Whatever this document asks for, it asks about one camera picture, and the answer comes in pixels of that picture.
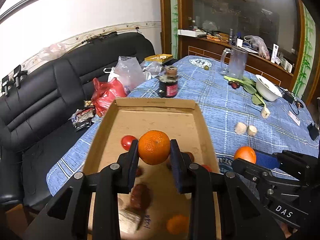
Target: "white plastic bag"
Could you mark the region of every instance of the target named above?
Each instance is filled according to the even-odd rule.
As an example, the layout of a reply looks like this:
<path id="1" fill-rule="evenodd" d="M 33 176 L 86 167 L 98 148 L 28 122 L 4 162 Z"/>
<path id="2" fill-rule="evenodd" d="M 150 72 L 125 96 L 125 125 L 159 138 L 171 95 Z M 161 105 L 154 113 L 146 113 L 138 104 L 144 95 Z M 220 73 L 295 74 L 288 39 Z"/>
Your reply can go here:
<path id="1" fill-rule="evenodd" d="M 108 80 L 114 77 L 122 83 L 127 95 L 145 81 L 142 69 L 135 57 L 119 56 L 118 64 L 112 68 Z"/>
<path id="2" fill-rule="evenodd" d="M 217 31 L 218 28 L 216 26 L 216 24 L 212 21 L 204 21 L 204 23 L 202 24 L 202 28 L 206 31 L 206 32 L 212 32 L 212 31 Z"/>
<path id="3" fill-rule="evenodd" d="M 150 72 L 152 75 L 152 78 L 155 78 L 157 75 L 161 73 L 161 71 L 164 70 L 164 67 L 156 61 L 143 61 L 140 64 L 142 71 Z"/>
<path id="4" fill-rule="evenodd" d="M 259 55 L 265 59 L 270 60 L 270 54 L 264 40 L 259 36 L 244 36 L 244 40 L 249 42 L 254 47 L 259 48 Z"/>

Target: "table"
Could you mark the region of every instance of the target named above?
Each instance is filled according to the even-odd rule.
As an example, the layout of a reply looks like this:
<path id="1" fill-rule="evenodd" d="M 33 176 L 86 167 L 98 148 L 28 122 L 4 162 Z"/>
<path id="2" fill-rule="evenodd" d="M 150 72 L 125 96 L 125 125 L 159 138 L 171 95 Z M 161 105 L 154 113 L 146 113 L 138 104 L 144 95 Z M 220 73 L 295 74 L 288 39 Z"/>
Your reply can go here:
<path id="1" fill-rule="evenodd" d="M 220 172 L 232 170 L 234 152 L 241 146 L 250 146 L 269 154 L 292 150 L 318 157 L 319 139 L 312 141 L 307 126 L 312 122 L 306 108 L 300 109 L 298 126 L 288 115 L 290 106 L 283 98 L 274 102 L 266 102 L 271 115 L 263 119 L 261 106 L 251 102 L 251 95 L 240 87 L 231 88 L 223 76 L 218 73 L 220 62 L 214 59 L 187 56 L 174 64 L 178 68 L 178 94 L 175 98 L 192 99 L 198 103 L 206 121 L 211 140 L 217 155 Z M 211 65 L 208 71 L 201 65 Z M 245 72 L 244 76 L 255 79 L 255 75 Z M 158 79 L 151 79 L 135 88 L 129 97 L 157 98 Z M 234 126 L 238 122 L 254 125 L 258 129 L 255 137 L 247 133 L 238 135 Z M 93 140 L 99 122 L 92 125 L 76 144 L 58 161 L 47 174 L 47 184 L 54 195 L 60 187 L 73 175 L 65 168 L 67 164 L 76 172 L 81 170 L 87 151 Z M 266 166 L 269 159 L 257 153 L 257 164 Z M 292 176 L 275 168 L 273 175 L 286 179 Z"/>

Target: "bottle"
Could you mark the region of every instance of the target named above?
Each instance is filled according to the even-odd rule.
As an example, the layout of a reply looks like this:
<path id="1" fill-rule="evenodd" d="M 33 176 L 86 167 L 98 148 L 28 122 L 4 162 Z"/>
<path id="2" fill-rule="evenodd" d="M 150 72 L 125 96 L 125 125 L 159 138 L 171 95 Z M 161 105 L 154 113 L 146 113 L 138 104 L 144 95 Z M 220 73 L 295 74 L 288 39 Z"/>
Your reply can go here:
<path id="1" fill-rule="evenodd" d="M 230 33 L 229 33 L 229 45 L 232 45 L 232 34 L 233 34 L 233 29 L 230 29 Z"/>

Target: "plastic bag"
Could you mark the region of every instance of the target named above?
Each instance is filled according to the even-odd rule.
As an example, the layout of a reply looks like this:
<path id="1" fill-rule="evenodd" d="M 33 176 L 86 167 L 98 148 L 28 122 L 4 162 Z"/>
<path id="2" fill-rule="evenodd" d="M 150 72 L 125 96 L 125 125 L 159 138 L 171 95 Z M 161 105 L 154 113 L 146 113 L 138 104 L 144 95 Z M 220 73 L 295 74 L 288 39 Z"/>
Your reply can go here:
<path id="1" fill-rule="evenodd" d="M 121 82 L 117 78 L 113 78 L 110 82 L 99 82 L 97 78 L 94 78 L 93 85 L 95 91 L 91 100 L 99 117 L 104 116 L 115 98 L 127 96 Z"/>
<path id="2" fill-rule="evenodd" d="M 118 64 L 112 69 L 118 76 L 111 73 L 110 75 L 118 78 L 126 94 L 145 81 L 140 64 L 135 57 L 119 56 Z"/>
<path id="3" fill-rule="evenodd" d="M 66 45 L 64 43 L 52 44 L 49 47 L 43 48 L 37 57 L 42 60 L 54 60 L 61 57 L 67 52 Z"/>
<path id="4" fill-rule="evenodd" d="M 270 60 L 270 54 L 264 40 L 259 36 L 244 36 L 244 40 L 249 42 L 252 46 L 259 48 L 259 55 L 265 59 Z"/>
<path id="5" fill-rule="evenodd" d="M 216 24 L 212 21 L 204 21 L 204 23 L 202 24 L 202 28 L 206 31 L 206 32 L 212 32 L 212 31 L 217 31 L 218 28 L 216 26 Z"/>
<path id="6" fill-rule="evenodd" d="M 164 70 L 164 67 L 156 61 L 143 61 L 140 66 L 143 72 L 150 72 L 152 78 L 155 78 Z"/>

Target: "red tomato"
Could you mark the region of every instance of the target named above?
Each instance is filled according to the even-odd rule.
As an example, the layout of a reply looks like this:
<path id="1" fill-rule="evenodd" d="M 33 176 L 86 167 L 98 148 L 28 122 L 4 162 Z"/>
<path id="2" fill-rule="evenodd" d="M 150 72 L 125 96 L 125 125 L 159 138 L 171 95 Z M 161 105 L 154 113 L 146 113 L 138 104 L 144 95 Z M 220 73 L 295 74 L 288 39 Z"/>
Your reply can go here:
<path id="1" fill-rule="evenodd" d="M 201 165 L 202 167 L 204 167 L 207 171 L 212 172 L 211 168 L 208 165 Z"/>
<path id="2" fill-rule="evenodd" d="M 121 145 L 126 151 L 129 151 L 132 141 L 136 139 L 132 135 L 126 135 L 121 139 Z"/>

